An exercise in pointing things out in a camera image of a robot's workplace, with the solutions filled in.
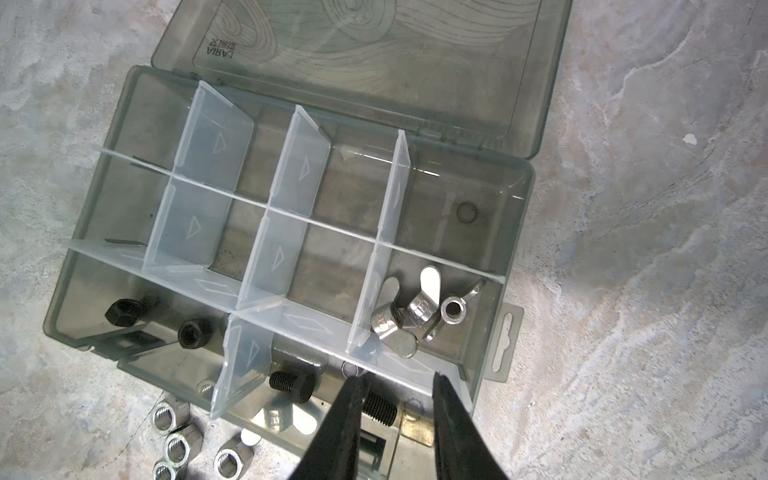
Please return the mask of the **black bolt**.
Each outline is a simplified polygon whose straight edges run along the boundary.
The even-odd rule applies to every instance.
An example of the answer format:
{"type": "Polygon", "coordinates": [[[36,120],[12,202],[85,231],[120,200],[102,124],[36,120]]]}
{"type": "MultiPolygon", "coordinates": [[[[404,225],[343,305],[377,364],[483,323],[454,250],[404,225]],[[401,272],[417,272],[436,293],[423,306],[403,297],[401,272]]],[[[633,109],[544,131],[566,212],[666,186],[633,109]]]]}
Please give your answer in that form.
{"type": "Polygon", "coordinates": [[[397,418],[398,406],[375,391],[369,391],[365,397],[362,411],[373,420],[391,427],[397,418]]]}
{"type": "Polygon", "coordinates": [[[308,402],[314,393],[315,385],[315,374],[276,371],[269,377],[269,386],[286,393],[295,404],[308,402]]]}

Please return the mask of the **grey plastic organizer box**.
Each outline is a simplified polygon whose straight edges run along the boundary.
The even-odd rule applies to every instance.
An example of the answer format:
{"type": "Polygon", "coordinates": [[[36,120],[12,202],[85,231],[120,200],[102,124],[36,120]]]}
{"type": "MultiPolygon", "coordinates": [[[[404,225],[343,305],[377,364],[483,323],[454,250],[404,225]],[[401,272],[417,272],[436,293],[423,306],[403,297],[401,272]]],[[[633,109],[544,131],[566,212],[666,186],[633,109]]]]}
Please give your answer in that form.
{"type": "Polygon", "coordinates": [[[133,67],[43,329],[299,456],[345,381],[357,478],[432,479],[433,377],[472,416],[508,378],[523,317],[504,292],[571,12],[568,1],[183,1],[133,67]],[[486,280],[466,319],[411,358],[371,330],[384,281],[404,308],[426,267],[440,303],[486,280]],[[157,296],[146,321],[105,318],[157,296]],[[181,323],[208,318],[206,346],[181,323]],[[316,375],[310,400],[276,371],[316,375]]]}

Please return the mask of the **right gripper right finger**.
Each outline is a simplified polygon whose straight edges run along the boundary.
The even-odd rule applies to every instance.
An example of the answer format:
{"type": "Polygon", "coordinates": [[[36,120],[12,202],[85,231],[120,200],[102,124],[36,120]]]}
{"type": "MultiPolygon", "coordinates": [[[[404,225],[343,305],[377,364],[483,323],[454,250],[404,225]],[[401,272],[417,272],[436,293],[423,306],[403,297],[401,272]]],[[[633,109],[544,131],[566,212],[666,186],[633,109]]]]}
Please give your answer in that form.
{"type": "Polygon", "coordinates": [[[433,377],[435,469],[438,479],[507,479],[450,380],[433,377]]]}

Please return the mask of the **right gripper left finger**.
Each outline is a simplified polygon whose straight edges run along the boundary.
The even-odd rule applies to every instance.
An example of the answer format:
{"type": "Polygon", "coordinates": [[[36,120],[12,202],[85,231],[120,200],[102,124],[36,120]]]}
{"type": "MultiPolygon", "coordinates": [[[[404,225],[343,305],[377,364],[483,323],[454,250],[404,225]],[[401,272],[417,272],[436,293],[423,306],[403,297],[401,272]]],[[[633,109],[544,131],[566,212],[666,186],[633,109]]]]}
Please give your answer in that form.
{"type": "Polygon", "coordinates": [[[371,374],[348,378],[290,479],[356,479],[371,374]]]}

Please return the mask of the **black hex nut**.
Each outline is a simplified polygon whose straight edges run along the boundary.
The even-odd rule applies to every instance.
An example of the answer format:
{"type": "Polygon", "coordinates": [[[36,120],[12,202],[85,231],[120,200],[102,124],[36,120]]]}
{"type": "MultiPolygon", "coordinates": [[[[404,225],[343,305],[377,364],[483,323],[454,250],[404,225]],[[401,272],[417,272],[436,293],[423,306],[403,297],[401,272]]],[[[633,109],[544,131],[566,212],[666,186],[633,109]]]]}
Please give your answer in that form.
{"type": "Polygon", "coordinates": [[[160,298],[157,296],[145,296],[140,300],[122,298],[113,302],[104,316],[115,327],[133,327],[139,321],[146,321],[159,303],[160,298]]]}
{"type": "Polygon", "coordinates": [[[208,318],[193,318],[181,323],[177,340],[182,349],[194,350],[207,345],[214,333],[214,324],[208,318]]]}

